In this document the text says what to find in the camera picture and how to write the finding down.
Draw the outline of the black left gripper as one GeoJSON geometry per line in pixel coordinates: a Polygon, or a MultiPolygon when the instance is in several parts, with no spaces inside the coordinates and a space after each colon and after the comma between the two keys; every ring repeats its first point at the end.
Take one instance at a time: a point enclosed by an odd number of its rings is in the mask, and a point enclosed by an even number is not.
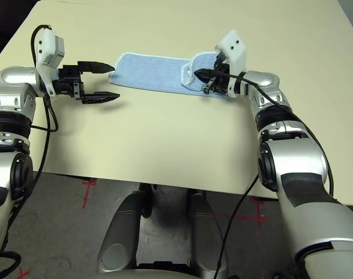
{"type": "Polygon", "coordinates": [[[111,65],[102,62],[78,61],[78,66],[63,66],[58,69],[58,79],[53,80],[56,95],[68,95],[83,104],[101,104],[114,101],[120,95],[112,92],[94,92],[84,94],[84,83],[81,81],[81,72],[108,73],[115,71],[111,65]]]}

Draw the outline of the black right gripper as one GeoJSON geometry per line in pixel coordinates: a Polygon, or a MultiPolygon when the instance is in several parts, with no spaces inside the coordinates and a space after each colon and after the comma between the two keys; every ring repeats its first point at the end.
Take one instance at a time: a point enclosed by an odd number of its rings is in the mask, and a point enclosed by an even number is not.
{"type": "Polygon", "coordinates": [[[217,55],[217,59],[214,62],[214,68],[211,69],[198,69],[194,72],[197,78],[205,83],[203,87],[204,93],[227,93],[227,87],[229,84],[229,77],[225,74],[229,74],[229,64],[226,61],[226,56],[223,53],[217,55]]]}

